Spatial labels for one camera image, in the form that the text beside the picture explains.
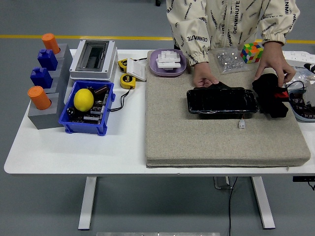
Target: electrical box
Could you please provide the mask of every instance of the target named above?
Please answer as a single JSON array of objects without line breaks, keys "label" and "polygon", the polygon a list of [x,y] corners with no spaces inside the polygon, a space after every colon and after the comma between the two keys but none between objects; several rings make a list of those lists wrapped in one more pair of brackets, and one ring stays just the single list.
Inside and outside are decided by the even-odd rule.
[{"label": "electrical box", "polygon": [[117,59],[115,41],[81,40],[70,67],[70,78],[113,81]]}]

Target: gray floor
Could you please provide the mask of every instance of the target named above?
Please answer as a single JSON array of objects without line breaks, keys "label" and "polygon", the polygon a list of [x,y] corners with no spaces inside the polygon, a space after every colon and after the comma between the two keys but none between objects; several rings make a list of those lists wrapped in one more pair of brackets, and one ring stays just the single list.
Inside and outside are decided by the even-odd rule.
[{"label": "gray floor", "polygon": [[[313,40],[313,0],[288,39]],[[0,34],[170,37],[166,5],[153,0],[1,1]],[[58,40],[76,48],[79,40]],[[171,41],[117,41],[119,49],[172,48]],[[29,103],[30,70],[40,39],[0,38],[0,166],[4,166]],[[315,54],[313,44],[284,50]],[[263,230],[251,180],[240,177],[232,199],[234,236],[311,236],[315,192],[292,177],[263,178],[276,229]],[[11,176],[0,170],[1,236],[95,236],[97,232],[219,232],[228,235],[229,191],[211,177],[99,178],[90,231],[77,230],[85,177]]]}]

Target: person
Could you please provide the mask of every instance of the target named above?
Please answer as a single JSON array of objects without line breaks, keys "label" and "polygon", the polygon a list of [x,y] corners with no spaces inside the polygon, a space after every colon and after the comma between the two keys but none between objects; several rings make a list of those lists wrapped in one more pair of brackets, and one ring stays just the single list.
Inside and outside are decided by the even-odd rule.
[{"label": "person", "polygon": [[194,67],[196,87],[218,83],[209,66],[210,49],[241,50],[256,40],[258,29],[264,51],[254,79],[267,67],[275,70],[280,87],[295,75],[282,53],[300,15],[295,0],[166,0],[166,7],[175,46]]}]

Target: plastic bag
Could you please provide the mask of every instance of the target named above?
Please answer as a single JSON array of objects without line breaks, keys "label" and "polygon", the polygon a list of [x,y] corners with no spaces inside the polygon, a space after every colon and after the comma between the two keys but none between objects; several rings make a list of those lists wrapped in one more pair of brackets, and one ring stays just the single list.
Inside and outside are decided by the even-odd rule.
[{"label": "plastic bag", "polygon": [[216,48],[212,51],[216,57],[221,74],[250,70],[241,58],[240,51],[237,48]]},{"label": "plastic bag", "polygon": [[296,74],[290,82],[286,84],[288,89],[302,89],[307,84],[308,81],[315,81],[315,74],[310,72],[306,68],[293,67],[296,71]]}]

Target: small bag of screws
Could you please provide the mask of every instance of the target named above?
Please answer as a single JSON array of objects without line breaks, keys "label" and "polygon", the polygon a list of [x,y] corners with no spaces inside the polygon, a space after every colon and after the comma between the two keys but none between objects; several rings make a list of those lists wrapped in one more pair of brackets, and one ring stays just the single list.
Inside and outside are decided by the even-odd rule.
[{"label": "small bag of screws", "polygon": [[221,74],[249,70],[237,48],[217,48],[213,50],[213,54],[216,57]]}]

